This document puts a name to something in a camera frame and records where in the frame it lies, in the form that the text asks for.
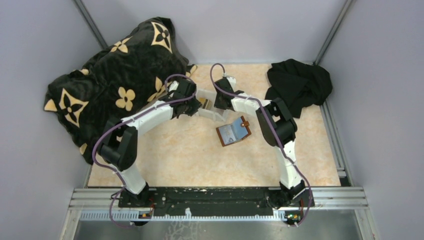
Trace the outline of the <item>white plastic card box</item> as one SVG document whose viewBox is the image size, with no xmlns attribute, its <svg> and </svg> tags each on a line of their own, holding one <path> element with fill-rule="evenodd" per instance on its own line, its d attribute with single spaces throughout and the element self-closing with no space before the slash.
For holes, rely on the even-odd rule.
<svg viewBox="0 0 424 240">
<path fill-rule="evenodd" d="M 205 89 L 198 89 L 196 92 L 196 99 L 199 101 L 199 98 L 207 98 L 213 101 L 213 107 L 211 110 L 204 110 L 201 107 L 194 114 L 197 117 L 203 117 L 211 119 L 215 122 L 226 122 L 229 116 L 229 110 L 222 110 L 214 107 L 214 102 L 216 98 L 216 91 L 210 91 Z"/>
</svg>

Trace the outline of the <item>brown leather card holder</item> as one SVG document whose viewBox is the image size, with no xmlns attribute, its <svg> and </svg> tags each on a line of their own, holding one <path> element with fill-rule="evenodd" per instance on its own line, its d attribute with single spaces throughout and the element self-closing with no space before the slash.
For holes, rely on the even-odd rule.
<svg viewBox="0 0 424 240">
<path fill-rule="evenodd" d="M 230 124 L 217 127 L 216 132 L 222 147 L 241 142 L 252 134 L 250 123 L 244 116 L 238 117 Z"/>
</svg>

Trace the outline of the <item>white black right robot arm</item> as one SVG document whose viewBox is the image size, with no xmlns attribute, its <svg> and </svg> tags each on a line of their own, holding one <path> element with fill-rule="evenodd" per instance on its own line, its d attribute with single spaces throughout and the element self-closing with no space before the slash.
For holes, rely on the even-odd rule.
<svg viewBox="0 0 424 240">
<path fill-rule="evenodd" d="M 229 77 L 212 82 L 216 90 L 216 107 L 257 117 L 262 136 L 275 150 L 279 170 L 280 197 L 278 206 L 313 205 L 313 192 L 305 175 L 296 163 L 295 140 L 298 126 L 285 102 L 261 100 L 234 91 Z"/>
</svg>

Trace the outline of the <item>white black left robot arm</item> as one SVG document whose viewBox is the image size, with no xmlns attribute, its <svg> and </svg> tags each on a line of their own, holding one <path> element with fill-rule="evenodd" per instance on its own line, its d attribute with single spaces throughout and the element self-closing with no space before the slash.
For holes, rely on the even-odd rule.
<svg viewBox="0 0 424 240">
<path fill-rule="evenodd" d="M 104 167 L 118 176 L 123 193 L 136 206 L 144 207 L 150 200 L 150 187 L 135 164 L 138 138 L 180 115 L 194 115 L 200 107 L 196 91 L 197 86 L 190 79 L 173 82 L 170 91 L 149 108 L 126 118 L 113 117 L 107 121 L 93 149 L 105 161 Z"/>
</svg>

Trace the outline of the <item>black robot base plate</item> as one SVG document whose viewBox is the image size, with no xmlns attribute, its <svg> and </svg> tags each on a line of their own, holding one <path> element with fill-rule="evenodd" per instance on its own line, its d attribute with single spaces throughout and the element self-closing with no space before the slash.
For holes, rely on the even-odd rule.
<svg viewBox="0 0 424 240">
<path fill-rule="evenodd" d="M 121 208 L 147 208 L 155 217 L 268 217 L 273 211 L 303 203 L 278 206 L 280 187 L 150 187 L 149 199 L 142 203 L 125 193 L 118 195 Z"/>
</svg>

